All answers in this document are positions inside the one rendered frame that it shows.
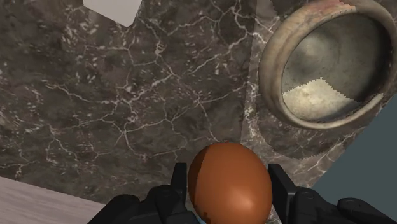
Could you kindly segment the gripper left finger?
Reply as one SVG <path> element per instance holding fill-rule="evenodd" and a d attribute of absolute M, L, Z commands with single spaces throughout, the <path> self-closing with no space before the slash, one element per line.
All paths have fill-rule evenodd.
<path fill-rule="evenodd" d="M 186 190 L 187 164 L 176 163 L 170 184 L 151 188 L 144 200 L 118 195 L 87 224 L 199 224 L 186 208 Z"/>

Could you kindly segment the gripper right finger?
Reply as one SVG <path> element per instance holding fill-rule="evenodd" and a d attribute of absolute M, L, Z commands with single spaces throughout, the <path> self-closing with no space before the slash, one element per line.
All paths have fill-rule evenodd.
<path fill-rule="evenodd" d="M 327 202 L 317 191 L 296 186 L 279 164 L 268 164 L 268 172 L 272 204 L 282 224 L 397 224 L 361 199 Z"/>

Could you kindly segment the brown egg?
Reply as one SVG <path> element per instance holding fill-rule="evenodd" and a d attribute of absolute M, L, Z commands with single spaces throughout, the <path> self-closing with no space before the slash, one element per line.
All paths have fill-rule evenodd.
<path fill-rule="evenodd" d="M 188 191 L 206 224 L 265 224 L 272 208 L 266 166 L 239 143 L 213 143 L 200 150 L 188 171 Z"/>

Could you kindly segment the beige stone bowl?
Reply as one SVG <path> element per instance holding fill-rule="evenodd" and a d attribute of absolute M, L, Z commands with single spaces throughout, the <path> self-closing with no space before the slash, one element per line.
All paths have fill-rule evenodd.
<path fill-rule="evenodd" d="M 311 0 L 268 40 L 258 84 L 269 111 L 305 129 L 368 113 L 397 77 L 397 25 L 376 0 Z"/>

